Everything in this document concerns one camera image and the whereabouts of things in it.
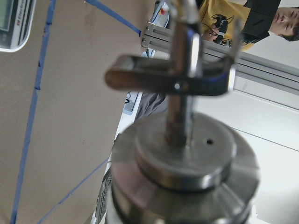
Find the screw hole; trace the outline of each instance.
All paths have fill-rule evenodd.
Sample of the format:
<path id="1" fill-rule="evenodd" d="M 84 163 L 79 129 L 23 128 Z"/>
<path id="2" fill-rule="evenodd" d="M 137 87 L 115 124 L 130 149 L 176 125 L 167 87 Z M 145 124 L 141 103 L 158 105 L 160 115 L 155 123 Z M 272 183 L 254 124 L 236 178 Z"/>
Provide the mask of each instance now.
<path id="1" fill-rule="evenodd" d="M 214 141 L 213 141 L 212 139 L 207 139 L 207 140 L 206 140 L 206 143 L 207 143 L 208 145 L 212 145 L 212 144 L 214 143 Z"/>

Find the digital scale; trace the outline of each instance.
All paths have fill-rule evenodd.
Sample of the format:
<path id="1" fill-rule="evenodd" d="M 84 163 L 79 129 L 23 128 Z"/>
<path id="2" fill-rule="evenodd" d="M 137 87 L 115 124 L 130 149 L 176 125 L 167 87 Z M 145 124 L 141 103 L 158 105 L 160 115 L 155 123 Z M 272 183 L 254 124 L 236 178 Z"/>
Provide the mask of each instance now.
<path id="1" fill-rule="evenodd" d="M 0 51 L 21 49 L 29 38 L 36 0 L 0 1 Z"/>

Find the black hair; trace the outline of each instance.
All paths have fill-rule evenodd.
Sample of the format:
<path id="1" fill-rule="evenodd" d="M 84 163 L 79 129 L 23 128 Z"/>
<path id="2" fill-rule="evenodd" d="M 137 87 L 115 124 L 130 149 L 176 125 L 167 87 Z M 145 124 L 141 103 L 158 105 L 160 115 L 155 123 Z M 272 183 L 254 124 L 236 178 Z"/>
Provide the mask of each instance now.
<path id="1" fill-rule="evenodd" d="M 281 35 L 281 37 L 285 38 L 287 41 L 298 41 L 299 40 L 299 22 L 293 28 L 293 35 L 285 36 Z"/>

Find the hand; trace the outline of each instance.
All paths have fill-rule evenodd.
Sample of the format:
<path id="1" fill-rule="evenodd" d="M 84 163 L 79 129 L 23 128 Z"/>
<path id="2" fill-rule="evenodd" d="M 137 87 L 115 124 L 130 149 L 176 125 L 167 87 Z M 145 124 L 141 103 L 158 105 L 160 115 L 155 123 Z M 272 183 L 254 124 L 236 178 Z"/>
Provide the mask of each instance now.
<path id="1" fill-rule="evenodd" d="M 210 42 L 213 42 L 214 40 L 216 40 L 217 38 L 217 35 L 219 33 L 219 29 L 216 28 L 216 26 L 213 24 L 211 26 L 211 29 L 206 31 L 202 38 L 206 41 L 210 41 Z"/>

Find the gray fabric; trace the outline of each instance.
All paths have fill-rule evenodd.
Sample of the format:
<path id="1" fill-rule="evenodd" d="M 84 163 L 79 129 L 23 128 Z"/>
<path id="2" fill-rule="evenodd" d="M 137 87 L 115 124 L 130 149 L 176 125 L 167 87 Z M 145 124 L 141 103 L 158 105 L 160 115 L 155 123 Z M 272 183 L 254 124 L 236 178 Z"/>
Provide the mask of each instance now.
<path id="1" fill-rule="evenodd" d="M 158 93 L 144 93 L 141 97 L 135 120 L 150 114 L 166 111 L 167 97 Z"/>

